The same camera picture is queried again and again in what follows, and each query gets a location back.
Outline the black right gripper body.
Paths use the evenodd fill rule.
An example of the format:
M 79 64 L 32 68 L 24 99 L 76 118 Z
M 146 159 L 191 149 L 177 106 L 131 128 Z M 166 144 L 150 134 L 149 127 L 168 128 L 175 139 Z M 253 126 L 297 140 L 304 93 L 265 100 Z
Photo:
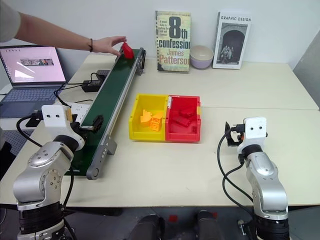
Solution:
M 236 124 L 232 128 L 232 131 L 236 132 L 238 134 L 237 135 L 237 142 L 235 143 L 235 145 L 239 146 L 244 141 L 245 124 L 244 123 Z

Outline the person's bare hand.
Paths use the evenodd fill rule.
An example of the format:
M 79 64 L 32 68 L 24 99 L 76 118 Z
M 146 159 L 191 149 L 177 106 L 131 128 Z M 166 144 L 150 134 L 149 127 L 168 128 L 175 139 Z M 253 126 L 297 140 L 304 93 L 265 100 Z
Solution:
M 92 41 L 92 50 L 95 53 L 105 53 L 120 56 L 121 53 L 116 50 L 114 46 L 126 41 L 127 38 L 125 36 L 111 36 L 96 39 Z

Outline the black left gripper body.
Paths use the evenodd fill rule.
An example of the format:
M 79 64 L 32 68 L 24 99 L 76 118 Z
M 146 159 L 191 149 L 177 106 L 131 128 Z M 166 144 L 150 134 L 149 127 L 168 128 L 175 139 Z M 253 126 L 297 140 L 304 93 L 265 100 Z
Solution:
M 67 130 L 65 130 L 66 136 L 71 138 L 87 138 L 87 135 L 94 131 L 94 127 L 92 125 L 86 126 L 77 122 L 76 119 L 78 115 L 72 114 L 70 107 L 66 108 L 65 115 L 68 121 Z

